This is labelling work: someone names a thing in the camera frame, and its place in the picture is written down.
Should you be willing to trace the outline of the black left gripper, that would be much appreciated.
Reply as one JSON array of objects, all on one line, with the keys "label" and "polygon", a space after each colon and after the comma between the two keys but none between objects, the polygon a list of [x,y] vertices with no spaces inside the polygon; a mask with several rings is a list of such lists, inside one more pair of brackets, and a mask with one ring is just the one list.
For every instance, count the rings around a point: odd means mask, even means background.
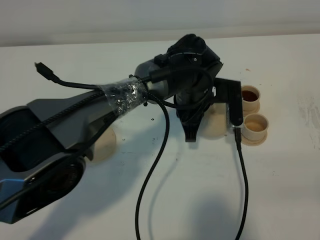
[{"label": "black left gripper", "polygon": [[193,80],[190,87],[177,93],[173,99],[177,105],[176,114],[182,124],[187,143],[196,142],[201,124],[201,120],[198,119],[213,98],[212,78],[198,74]]}]

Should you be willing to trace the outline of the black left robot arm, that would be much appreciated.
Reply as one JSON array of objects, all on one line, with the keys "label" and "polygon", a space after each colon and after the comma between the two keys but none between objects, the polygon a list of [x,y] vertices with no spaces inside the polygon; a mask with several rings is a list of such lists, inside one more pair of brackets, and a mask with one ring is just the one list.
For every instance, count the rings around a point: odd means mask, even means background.
[{"label": "black left robot arm", "polygon": [[147,102],[169,104],[193,132],[214,94],[220,58],[195,34],[165,54],[141,63],[117,83],[81,84],[61,80],[43,63],[44,78],[85,93],[65,99],[36,99],[0,116],[0,220],[15,222],[59,200],[80,182],[94,145],[118,118]]}]

